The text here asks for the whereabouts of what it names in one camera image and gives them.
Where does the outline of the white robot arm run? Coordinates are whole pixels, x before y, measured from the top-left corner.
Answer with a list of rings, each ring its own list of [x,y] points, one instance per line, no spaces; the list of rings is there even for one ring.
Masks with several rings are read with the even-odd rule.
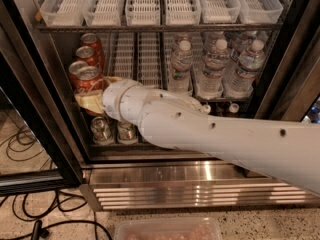
[[[120,79],[79,106],[135,125],[149,143],[195,151],[320,194],[320,125],[211,116],[193,97]]]

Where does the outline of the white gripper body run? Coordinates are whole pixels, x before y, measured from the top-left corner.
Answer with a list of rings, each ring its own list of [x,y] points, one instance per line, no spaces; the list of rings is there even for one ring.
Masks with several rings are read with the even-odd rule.
[[[126,121],[129,110],[138,101],[132,94],[136,87],[141,87],[141,84],[131,79],[111,83],[102,95],[102,108],[106,114],[118,121]]]

